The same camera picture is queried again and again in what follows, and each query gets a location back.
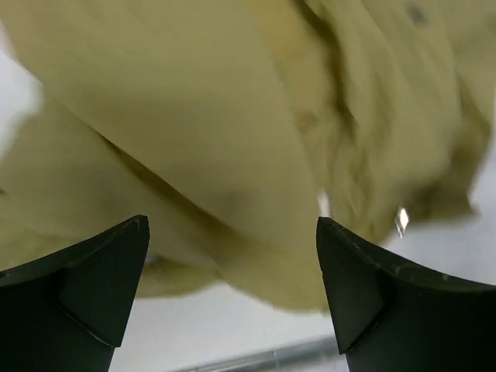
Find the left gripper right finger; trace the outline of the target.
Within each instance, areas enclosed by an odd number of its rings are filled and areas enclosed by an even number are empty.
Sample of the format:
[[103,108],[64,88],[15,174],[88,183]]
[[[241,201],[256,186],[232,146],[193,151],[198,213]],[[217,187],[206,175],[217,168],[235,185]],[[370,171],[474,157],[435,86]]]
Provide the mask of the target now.
[[493,372],[495,288],[424,267],[321,217],[339,353],[357,372]]

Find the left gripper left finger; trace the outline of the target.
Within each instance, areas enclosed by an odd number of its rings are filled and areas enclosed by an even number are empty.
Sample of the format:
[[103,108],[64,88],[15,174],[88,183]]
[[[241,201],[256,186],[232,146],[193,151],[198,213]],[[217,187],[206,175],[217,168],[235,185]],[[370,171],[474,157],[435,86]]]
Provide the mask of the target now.
[[1,272],[1,369],[107,372],[122,345],[150,240],[137,215]]

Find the olive green jacket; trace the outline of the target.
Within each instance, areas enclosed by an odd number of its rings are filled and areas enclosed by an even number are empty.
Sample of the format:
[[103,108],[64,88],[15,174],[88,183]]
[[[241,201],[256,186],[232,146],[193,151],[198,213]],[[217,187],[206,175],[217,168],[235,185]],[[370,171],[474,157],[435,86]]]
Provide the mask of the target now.
[[472,213],[492,134],[493,1],[3,1],[41,84],[1,160],[1,266],[134,215],[141,297],[216,281],[327,309],[318,197],[379,244]]

